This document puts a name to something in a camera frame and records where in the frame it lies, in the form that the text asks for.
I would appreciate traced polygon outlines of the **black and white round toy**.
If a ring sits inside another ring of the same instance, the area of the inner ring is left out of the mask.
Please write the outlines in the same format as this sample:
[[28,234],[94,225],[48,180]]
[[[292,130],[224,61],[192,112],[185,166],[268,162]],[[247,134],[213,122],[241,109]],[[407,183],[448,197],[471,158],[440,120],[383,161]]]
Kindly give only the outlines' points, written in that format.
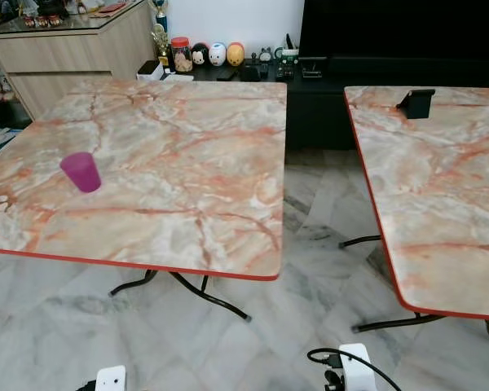
[[197,67],[205,66],[209,59],[209,48],[206,42],[196,42],[190,49],[190,57]]

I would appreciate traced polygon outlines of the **white box with black top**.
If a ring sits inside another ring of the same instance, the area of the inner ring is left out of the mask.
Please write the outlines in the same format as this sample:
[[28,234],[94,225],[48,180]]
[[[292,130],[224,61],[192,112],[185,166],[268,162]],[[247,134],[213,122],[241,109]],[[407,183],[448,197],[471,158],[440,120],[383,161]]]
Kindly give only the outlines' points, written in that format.
[[162,81],[165,75],[165,67],[159,60],[148,60],[138,68],[136,79],[137,81]]

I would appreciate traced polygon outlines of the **black phone stand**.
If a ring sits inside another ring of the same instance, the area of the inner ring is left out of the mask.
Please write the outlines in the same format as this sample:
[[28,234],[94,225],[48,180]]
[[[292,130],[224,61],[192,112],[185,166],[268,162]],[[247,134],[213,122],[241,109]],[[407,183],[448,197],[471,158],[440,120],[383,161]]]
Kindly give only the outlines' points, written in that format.
[[409,90],[403,99],[396,105],[406,119],[425,119],[430,116],[432,96],[436,89]]

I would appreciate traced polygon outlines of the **green mug with pens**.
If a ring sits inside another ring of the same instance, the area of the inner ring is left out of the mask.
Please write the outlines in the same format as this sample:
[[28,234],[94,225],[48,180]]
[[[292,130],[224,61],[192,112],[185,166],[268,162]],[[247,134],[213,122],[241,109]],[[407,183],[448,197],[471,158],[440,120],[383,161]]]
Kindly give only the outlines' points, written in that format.
[[285,34],[282,47],[274,50],[274,57],[284,66],[294,66],[299,63],[299,48],[293,44],[292,37],[288,33]]

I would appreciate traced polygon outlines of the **light wooden cabinet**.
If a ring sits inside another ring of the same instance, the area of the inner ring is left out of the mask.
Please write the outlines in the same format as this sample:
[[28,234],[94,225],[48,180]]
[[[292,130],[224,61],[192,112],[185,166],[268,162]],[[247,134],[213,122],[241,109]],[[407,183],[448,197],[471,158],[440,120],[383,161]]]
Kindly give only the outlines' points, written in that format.
[[147,0],[129,0],[109,18],[72,15],[54,29],[10,21],[0,25],[0,71],[37,120],[84,81],[133,81],[156,57],[152,26]]

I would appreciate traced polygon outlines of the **black flat-screen television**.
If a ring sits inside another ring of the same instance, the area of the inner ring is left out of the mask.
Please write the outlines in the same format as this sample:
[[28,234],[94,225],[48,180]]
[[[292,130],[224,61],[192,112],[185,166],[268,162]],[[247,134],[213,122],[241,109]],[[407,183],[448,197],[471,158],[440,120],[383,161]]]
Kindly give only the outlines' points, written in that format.
[[305,0],[304,56],[489,59],[489,0]]

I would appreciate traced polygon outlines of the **gold trophy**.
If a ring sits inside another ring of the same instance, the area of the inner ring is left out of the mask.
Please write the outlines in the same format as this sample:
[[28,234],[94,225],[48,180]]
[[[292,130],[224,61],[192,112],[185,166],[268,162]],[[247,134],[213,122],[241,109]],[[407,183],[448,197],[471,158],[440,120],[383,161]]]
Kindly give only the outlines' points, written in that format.
[[156,59],[164,68],[170,68],[170,38],[161,24],[152,26],[152,40],[156,46]]

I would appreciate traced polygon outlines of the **yellow round toy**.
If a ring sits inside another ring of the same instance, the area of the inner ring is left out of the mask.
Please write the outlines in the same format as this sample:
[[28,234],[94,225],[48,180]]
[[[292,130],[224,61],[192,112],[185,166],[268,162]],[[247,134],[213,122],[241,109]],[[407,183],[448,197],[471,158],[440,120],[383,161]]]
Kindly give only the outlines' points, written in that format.
[[240,66],[245,59],[244,45],[241,42],[231,42],[226,49],[226,59],[231,67]]

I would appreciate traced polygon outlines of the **purple plastic cup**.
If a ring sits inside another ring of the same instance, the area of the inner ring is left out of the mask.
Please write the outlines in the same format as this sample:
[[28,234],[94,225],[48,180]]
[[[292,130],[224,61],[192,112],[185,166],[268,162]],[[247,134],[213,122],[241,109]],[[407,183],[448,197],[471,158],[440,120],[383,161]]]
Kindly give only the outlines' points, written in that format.
[[100,179],[95,158],[90,152],[69,154],[62,159],[59,167],[81,192],[95,192],[102,186],[102,179]]

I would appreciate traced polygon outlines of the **red-lidded clear jar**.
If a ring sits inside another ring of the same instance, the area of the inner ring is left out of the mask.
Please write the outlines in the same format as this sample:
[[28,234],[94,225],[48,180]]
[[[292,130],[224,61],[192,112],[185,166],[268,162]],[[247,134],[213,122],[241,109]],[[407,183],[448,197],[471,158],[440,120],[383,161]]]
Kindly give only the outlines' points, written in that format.
[[176,73],[190,73],[195,67],[187,37],[173,37],[170,40],[171,66]]

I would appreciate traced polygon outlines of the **blue trophy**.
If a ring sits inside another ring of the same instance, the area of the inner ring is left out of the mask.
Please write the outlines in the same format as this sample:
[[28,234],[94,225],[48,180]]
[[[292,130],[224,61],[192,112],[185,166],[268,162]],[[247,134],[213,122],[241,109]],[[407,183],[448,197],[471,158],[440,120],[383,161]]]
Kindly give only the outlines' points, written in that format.
[[155,12],[155,21],[159,24],[164,31],[169,31],[169,23],[167,23],[167,7],[169,7],[169,0],[150,0],[152,9]]

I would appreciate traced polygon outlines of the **marble-pattern folding table red edge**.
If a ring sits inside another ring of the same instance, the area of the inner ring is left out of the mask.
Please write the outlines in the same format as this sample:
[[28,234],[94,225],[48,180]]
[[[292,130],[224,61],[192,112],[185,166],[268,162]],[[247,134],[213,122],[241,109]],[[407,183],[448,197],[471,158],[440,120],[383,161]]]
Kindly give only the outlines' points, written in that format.
[[[273,282],[286,111],[285,83],[81,83],[0,149],[0,253]],[[74,152],[95,192],[59,167]]]
[[[406,119],[409,90],[436,89]],[[356,332],[475,318],[489,334],[489,88],[347,86],[346,108],[389,265],[411,318]]]

